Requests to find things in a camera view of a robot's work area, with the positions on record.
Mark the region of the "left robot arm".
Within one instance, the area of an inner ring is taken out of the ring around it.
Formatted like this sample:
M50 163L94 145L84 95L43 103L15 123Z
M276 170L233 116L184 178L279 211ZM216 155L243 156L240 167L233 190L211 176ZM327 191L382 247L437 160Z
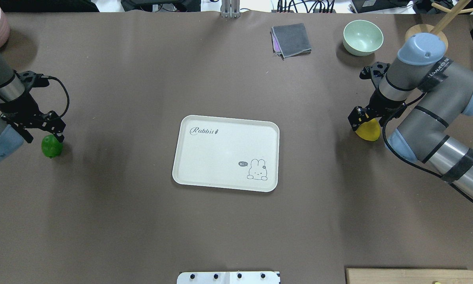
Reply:
M0 162L14 153L24 142L31 143L30 128L49 133L41 142L42 153L57 157L63 150L65 122L55 111L43 113L31 95L33 88L45 88L58 81L33 71L16 72L0 54Z

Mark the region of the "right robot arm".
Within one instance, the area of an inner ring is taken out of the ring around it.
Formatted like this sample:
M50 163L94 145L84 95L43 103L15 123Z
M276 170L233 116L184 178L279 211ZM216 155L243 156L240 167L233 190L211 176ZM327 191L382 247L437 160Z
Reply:
M364 67L360 78L375 90L348 121L353 131L377 123L377 135L397 158L473 203L473 149L445 133L459 115L473 116L473 71L445 52L438 36L422 32L406 40L393 63Z

